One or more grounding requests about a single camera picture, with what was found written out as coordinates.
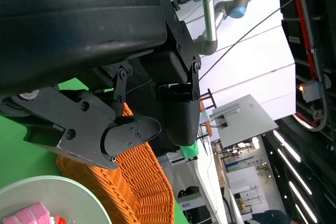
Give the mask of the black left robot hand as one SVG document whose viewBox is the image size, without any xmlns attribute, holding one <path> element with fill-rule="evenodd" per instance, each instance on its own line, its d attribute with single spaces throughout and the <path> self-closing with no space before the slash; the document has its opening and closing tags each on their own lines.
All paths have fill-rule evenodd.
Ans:
<svg viewBox="0 0 336 224">
<path fill-rule="evenodd" d="M 191 146 L 199 54 L 170 0 L 1 0 L 1 115 L 88 165 L 165 131 Z"/>
</svg>

